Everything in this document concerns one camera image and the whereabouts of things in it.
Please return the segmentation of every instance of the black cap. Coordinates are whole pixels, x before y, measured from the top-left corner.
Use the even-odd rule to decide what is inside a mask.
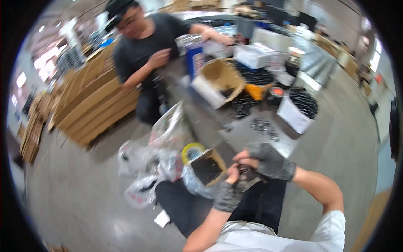
[[[105,11],[108,12],[108,20],[110,20],[105,27],[105,31],[110,32],[119,24],[128,7],[137,7],[138,5],[139,3],[134,0],[110,0],[105,7]]]

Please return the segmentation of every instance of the gray floor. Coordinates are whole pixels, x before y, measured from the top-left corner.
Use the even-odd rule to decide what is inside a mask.
[[[353,80],[340,68],[321,95],[320,118],[301,136],[291,159],[339,184],[348,251],[375,192],[375,122]],[[181,251],[185,239],[176,227],[161,229],[153,221],[160,208],[131,208],[123,192],[132,181],[117,177],[119,147],[128,139],[146,143],[149,132],[149,127],[133,119],[88,152],[65,141],[57,130],[43,133],[35,164],[26,172],[30,215],[39,235],[72,252]],[[279,235],[308,240],[321,212],[321,205],[307,192],[289,184]]]

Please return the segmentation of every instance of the glasses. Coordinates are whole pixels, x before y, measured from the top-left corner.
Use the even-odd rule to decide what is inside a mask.
[[[133,14],[133,16],[129,17],[128,20],[120,21],[119,24],[116,25],[116,28],[118,28],[119,30],[125,29],[128,25],[130,25],[131,23],[133,23],[137,20],[137,15],[138,15],[138,12]]]

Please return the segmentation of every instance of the white t-shirt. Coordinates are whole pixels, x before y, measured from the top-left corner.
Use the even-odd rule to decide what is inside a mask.
[[[310,241],[278,237],[265,225],[246,221],[227,222],[217,243],[207,252],[337,252],[344,248],[346,218],[339,210],[327,212]]]

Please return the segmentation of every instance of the black t-shirt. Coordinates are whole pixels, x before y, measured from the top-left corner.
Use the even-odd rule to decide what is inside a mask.
[[[150,15],[155,23],[154,33],[142,40],[129,39],[122,36],[113,49],[113,59],[120,81],[124,83],[142,66],[154,53],[171,48],[170,59],[179,56],[175,39],[189,33],[190,24],[186,24],[166,13]],[[154,71],[141,82],[143,89],[154,87]]]

